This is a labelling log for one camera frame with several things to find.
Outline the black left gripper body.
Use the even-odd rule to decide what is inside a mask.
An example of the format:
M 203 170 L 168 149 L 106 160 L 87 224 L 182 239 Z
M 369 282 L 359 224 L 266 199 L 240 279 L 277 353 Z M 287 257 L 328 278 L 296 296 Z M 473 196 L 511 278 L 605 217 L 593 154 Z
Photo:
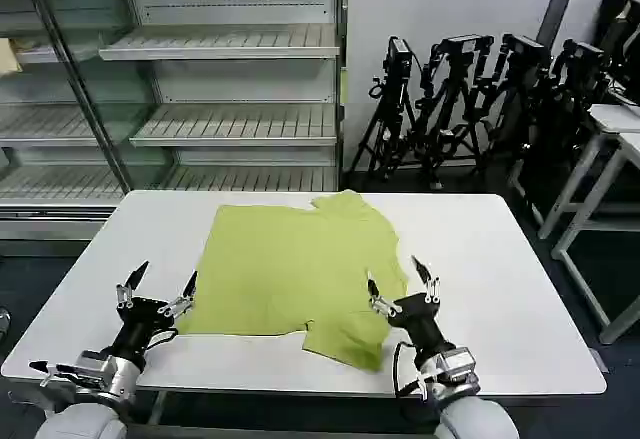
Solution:
M 122 327 L 110 346 L 110 354 L 124 359 L 142 359 L 151 340 L 173 327 L 173 318 L 158 310 L 165 301 L 134 297 L 132 307 L 119 309 Z

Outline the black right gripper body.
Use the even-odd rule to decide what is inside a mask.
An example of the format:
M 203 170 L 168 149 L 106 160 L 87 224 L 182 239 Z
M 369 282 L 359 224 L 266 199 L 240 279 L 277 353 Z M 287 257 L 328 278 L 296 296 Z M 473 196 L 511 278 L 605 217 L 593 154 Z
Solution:
M 454 344 L 444 338 L 435 321 L 440 305 L 426 293 L 397 299 L 393 304 L 401 311 L 388 322 L 392 327 L 401 328 L 407 332 L 416 349 L 415 362 L 426 362 L 438 353 L 455 348 Z

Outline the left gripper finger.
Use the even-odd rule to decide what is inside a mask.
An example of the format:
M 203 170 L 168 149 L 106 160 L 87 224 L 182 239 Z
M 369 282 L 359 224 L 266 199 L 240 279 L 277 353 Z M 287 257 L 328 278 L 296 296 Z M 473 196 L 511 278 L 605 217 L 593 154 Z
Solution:
M 163 316 L 181 316 L 192 308 L 196 291 L 197 272 L 194 271 L 187 282 L 182 295 L 158 309 Z
M 118 284 L 116 286 L 118 309 L 133 307 L 133 292 L 140 284 L 148 265 L 148 261 L 143 262 L 137 269 L 130 273 L 127 280 L 123 284 Z

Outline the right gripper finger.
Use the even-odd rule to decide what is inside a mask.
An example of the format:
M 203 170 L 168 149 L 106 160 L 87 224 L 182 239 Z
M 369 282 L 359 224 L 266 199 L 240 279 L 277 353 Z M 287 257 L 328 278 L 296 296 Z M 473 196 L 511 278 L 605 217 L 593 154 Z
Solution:
M 425 286 L 427 303 L 440 303 L 440 278 L 433 276 L 428 267 L 420 262 L 414 255 L 411 256 L 416 272 Z
M 376 313 L 385 317 L 395 317 L 400 314 L 400 307 L 387 301 L 380 294 L 375 281 L 371 278 L 367 280 L 367 289 L 369 293 L 369 304 Z

